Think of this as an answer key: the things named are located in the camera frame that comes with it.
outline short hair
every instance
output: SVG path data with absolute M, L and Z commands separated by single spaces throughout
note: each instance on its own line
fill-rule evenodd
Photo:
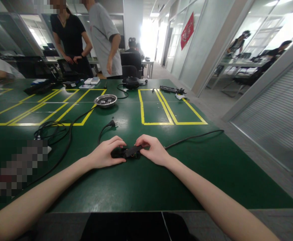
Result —
M 132 47 L 136 47 L 136 42 L 135 42 L 135 38 L 129 38 L 129 47 L 132 48 Z
M 292 43 L 292 42 L 293 42 L 292 40 L 284 41 L 284 42 L 282 42 L 281 47 L 282 47 L 282 46 L 285 46 L 285 45 L 289 45 L 289 44 Z

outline black t-shirt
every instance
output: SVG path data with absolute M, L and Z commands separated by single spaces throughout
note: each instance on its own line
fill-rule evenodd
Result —
M 53 32 L 57 33 L 59 38 L 63 41 L 65 53 L 67 55 L 80 56 L 83 52 L 82 33 L 85 28 L 80 19 L 70 14 L 66 20 L 66 25 L 63 27 L 57 14 L 50 15 L 50 23 Z
M 278 48 L 277 48 L 277 49 L 273 49 L 273 50 L 269 51 L 266 55 L 275 57 L 277 55 L 282 55 L 284 52 L 285 52 L 285 50 L 278 52 Z
M 128 50 L 125 51 L 127 52 L 133 52 L 133 53 L 140 53 L 138 50 L 134 49 L 134 48 L 129 48 Z

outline green table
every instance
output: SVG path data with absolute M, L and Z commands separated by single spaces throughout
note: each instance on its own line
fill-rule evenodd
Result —
M 46 95 L 27 96 L 23 89 L 31 80 L 15 80 L 0 86 L 0 167 L 20 153 L 26 140 L 40 123 L 49 120 L 74 120 L 94 105 L 105 93 L 118 97 L 124 93 L 116 86 L 121 80 L 105 80 L 94 90 L 52 90 Z M 110 120 L 117 129 L 106 130 L 102 140 L 118 135 L 128 146 L 142 134 L 157 137 L 164 146 L 192 135 L 218 128 L 193 104 L 178 100 L 173 93 L 157 90 L 173 86 L 170 80 L 149 80 L 147 86 L 129 90 L 127 99 L 118 100 L 111 109 L 96 108 L 73 128 L 73 142 L 56 174 L 96 146 L 99 132 Z M 53 145 L 48 164 L 38 169 L 45 173 L 59 159 L 67 140 Z M 225 134 L 211 134 L 183 142 L 168 152 L 199 173 L 248 209 L 293 208 L 287 195 Z M 18 195 L 25 193 L 27 187 Z M 50 212 L 130 212 L 202 210 L 189 190 L 167 169 L 144 157 L 121 165 L 92 170 L 73 184 L 49 210 Z

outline pixelated area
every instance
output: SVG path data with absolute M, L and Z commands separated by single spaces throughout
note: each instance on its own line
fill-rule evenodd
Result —
M 47 168 L 47 141 L 30 140 L 21 148 L 21 153 L 11 153 L 11 160 L 1 163 L 0 197 L 15 197 L 32 181 L 38 169 Z M 7 198 L 0 198 L 0 203 Z

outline black headset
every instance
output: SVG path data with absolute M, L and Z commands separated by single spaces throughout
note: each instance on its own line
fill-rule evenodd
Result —
M 243 31 L 243 34 L 242 34 L 245 38 L 248 38 L 249 36 L 251 36 L 251 33 L 249 30 L 246 30 L 246 31 Z

